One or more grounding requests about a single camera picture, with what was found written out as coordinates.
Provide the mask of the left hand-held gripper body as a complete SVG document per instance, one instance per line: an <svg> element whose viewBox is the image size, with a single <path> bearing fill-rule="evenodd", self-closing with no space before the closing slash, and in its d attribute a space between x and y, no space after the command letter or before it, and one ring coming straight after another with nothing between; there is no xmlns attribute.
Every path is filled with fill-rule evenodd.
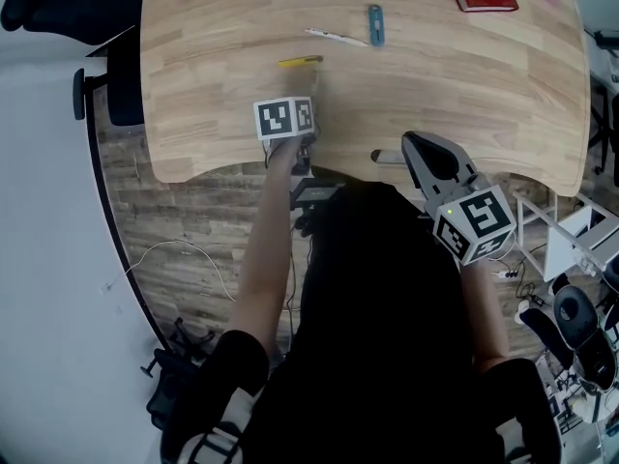
<svg viewBox="0 0 619 464"><path fill-rule="evenodd" d="M257 138L264 152L264 164L288 139L300 138L293 172L310 172L311 146L317 140L315 99L318 92L317 72L295 72L285 84L287 96L253 104Z"/></svg>

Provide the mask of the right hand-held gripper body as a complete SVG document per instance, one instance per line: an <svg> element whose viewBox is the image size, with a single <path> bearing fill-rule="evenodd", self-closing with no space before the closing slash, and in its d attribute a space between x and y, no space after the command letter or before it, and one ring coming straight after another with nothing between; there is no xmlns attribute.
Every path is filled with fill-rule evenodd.
<svg viewBox="0 0 619 464"><path fill-rule="evenodd" d="M426 198L432 235L462 265L499 250L516 229L503 190L478 171L455 142L427 132L406 132L401 151L415 187Z"/></svg>

